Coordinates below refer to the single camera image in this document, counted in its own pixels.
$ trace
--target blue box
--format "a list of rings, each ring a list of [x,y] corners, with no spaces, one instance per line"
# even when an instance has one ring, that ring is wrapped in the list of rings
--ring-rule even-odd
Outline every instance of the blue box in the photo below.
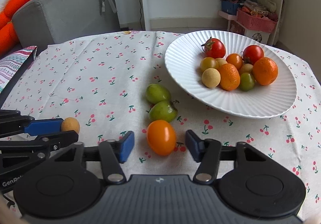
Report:
[[[242,7],[241,4],[234,4],[230,1],[222,0],[222,11],[228,13],[229,15],[235,16],[238,8]]]

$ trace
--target white tablecloth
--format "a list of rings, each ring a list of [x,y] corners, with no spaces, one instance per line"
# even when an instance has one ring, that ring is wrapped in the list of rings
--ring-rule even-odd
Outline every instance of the white tablecloth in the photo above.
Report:
[[[309,65],[290,53],[270,47],[295,77],[296,102],[278,118],[239,118],[191,98],[171,79],[164,66],[164,53],[178,36],[131,31],[50,45],[24,73],[2,108],[18,109],[21,114],[36,119],[76,117],[81,125],[79,140],[86,146],[134,131],[135,147],[122,165],[127,177],[131,174],[193,176],[198,164],[184,145],[188,129],[201,138],[215,138],[224,145],[246,141],[305,183],[307,195],[300,217],[305,219],[320,211],[321,87]],[[156,155],[145,138],[150,104],[143,96],[150,83],[166,86],[179,110],[171,123],[177,133],[177,149],[166,157]],[[222,162],[219,177],[231,169],[232,162]],[[102,176],[98,163],[90,163],[89,170]]]

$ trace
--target plate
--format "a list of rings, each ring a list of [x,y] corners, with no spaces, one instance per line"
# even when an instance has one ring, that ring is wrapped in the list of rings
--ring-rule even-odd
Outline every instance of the plate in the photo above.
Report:
[[[209,89],[202,84],[198,67],[206,57],[202,44],[208,38],[220,39],[226,47],[225,58],[241,52],[249,45],[259,45],[264,56],[278,66],[277,79],[268,86],[256,83],[254,89],[225,91],[219,86]],[[269,48],[248,37],[225,31],[196,31],[174,40],[165,52],[165,66],[174,81],[194,98],[220,111],[252,119],[280,116],[293,105],[297,96],[294,77],[287,65]]]

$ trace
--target white box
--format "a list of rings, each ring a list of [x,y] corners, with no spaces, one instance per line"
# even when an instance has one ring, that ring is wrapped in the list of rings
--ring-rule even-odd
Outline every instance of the white box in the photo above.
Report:
[[[267,41],[269,40],[269,36],[270,36],[270,34],[266,32],[246,29],[243,25],[241,25],[239,22],[234,20],[231,21],[229,31],[232,33],[249,37],[264,45],[267,44]]]

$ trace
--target cable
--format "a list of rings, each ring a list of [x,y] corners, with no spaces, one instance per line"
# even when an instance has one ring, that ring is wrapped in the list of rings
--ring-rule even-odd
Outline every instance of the cable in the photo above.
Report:
[[[139,18],[139,23],[140,23],[141,29],[142,29],[142,2],[141,2],[141,0],[139,0],[139,4],[141,6],[141,8],[139,9],[139,13],[141,15],[140,18]]]
[[[10,200],[7,196],[3,195],[3,197],[8,201],[8,203],[7,203],[8,208],[15,205],[15,202]]]

